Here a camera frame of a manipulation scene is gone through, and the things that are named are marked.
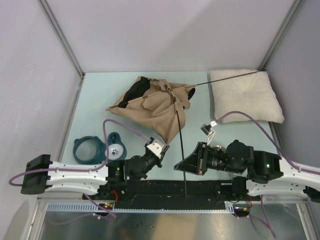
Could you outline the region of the black tent pole front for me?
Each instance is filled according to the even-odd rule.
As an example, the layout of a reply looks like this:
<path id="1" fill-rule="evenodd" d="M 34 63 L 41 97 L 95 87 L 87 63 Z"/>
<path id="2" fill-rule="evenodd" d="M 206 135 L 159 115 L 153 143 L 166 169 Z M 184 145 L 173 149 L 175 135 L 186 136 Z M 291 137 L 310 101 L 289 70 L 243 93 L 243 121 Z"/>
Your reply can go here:
<path id="1" fill-rule="evenodd" d="M 170 94 L 172 101 L 173 101 L 173 105 L 174 105 L 174 111 L 175 111 L 175 116 L 177 118 L 177 124 L 178 124 L 178 133 L 179 133 L 179 140 L 180 140 L 180 150 L 181 150 L 181 159 L 184 160 L 185 159 L 185 151 L 184 151 L 184 144 L 183 144 L 183 135 L 182 135 L 182 127 L 181 127 L 181 121 L 180 121 L 180 115 L 179 115 L 179 109 L 178 109 L 178 102 L 177 102 L 177 98 L 176 95 L 174 94 L 172 88 L 170 86 L 168 86 L 165 83 L 160 83 L 159 84 L 164 87 L 165 91 Z M 187 200 L 188 198 L 188 191 L 187 191 L 187 177 L 186 177 L 186 172 L 183 171 L 183 183 L 184 183 L 184 195 L 185 195 L 185 199 Z"/>

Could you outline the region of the beige fabric pet tent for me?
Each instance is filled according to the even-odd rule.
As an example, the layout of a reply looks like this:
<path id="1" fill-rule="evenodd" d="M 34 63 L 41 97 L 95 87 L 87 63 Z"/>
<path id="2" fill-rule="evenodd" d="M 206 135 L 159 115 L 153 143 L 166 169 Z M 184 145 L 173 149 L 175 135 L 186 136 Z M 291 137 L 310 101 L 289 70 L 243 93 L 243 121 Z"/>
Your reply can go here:
<path id="1" fill-rule="evenodd" d="M 139 76 L 106 110 L 159 134 L 168 145 L 186 124 L 196 86 Z"/>

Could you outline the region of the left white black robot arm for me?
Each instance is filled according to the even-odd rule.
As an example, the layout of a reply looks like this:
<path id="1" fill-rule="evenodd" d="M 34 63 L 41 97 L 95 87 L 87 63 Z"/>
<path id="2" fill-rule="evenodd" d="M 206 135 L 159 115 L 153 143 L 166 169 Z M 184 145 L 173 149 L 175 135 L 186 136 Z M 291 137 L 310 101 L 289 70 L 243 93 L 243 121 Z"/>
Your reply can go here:
<path id="1" fill-rule="evenodd" d="M 40 195 L 50 191 L 78 192 L 104 200 L 111 194 L 109 185 L 121 186 L 146 179 L 154 166 L 162 167 L 168 149 L 168 145 L 146 144 L 143 156 L 109 160 L 107 164 L 98 165 L 68 165 L 51 161 L 50 155 L 43 154 L 27 163 L 20 193 Z"/>

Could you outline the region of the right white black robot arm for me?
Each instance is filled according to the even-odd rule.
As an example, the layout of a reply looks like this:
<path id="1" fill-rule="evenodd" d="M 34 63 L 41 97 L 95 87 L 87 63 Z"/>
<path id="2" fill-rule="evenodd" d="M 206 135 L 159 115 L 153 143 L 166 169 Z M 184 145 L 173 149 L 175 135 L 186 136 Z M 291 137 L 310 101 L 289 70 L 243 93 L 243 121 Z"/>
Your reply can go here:
<path id="1" fill-rule="evenodd" d="M 197 176 L 203 176 L 208 170 L 236 174 L 227 196 L 238 201 L 247 196 L 266 195 L 291 195 L 308 197 L 315 203 L 320 201 L 319 175 L 295 169 L 284 157 L 255 150 L 238 140 L 227 148 L 198 142 L 195 150 L 174 169 Z"/>

